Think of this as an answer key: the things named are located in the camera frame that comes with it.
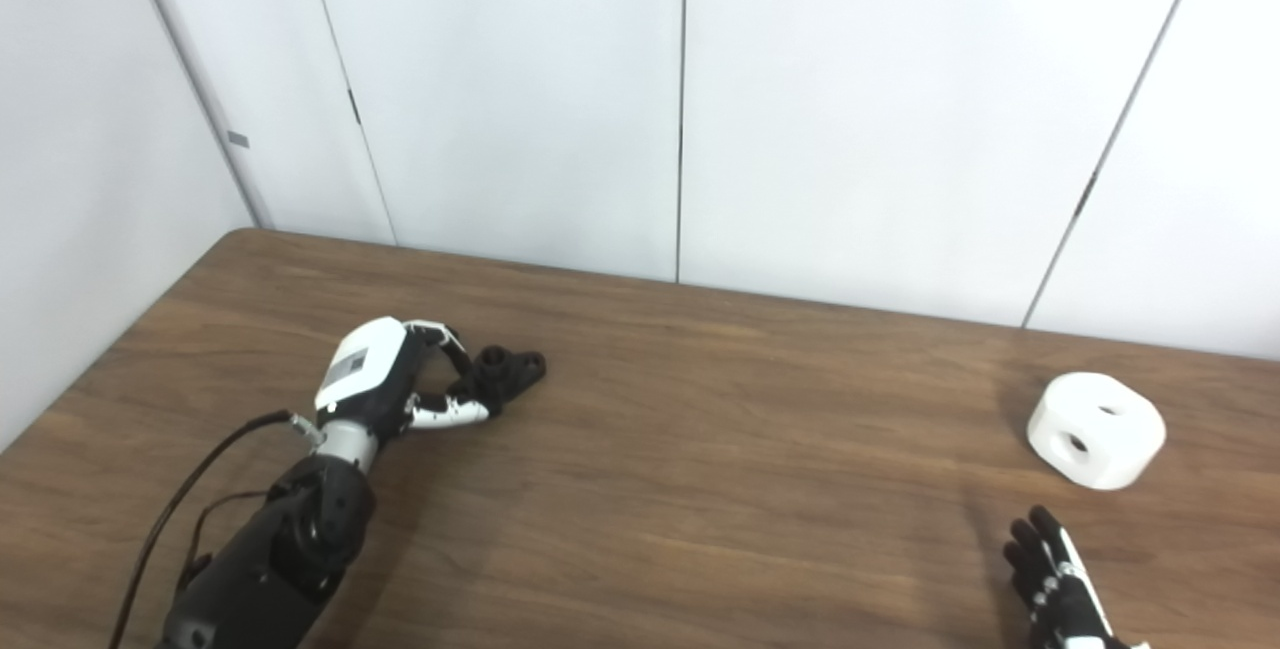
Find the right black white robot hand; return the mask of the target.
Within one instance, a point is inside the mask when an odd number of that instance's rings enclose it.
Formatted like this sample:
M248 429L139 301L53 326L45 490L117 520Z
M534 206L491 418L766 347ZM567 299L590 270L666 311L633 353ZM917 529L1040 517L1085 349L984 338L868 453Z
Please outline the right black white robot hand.
M1011 522L1004 558L1029 614L1029 648L1151 646L1115 634L1070 533L1044 506Z

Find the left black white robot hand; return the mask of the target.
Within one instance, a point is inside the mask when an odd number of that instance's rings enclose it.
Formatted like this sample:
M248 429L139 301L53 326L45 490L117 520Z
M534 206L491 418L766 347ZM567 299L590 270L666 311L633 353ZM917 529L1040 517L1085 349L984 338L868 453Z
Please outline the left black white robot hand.
M486 422L499 415L480 399L416 389L428 358L442 353L465 378L472 361L445 324L375 317L344 335L315 396L317 425L349 424L384 447L410 430Z

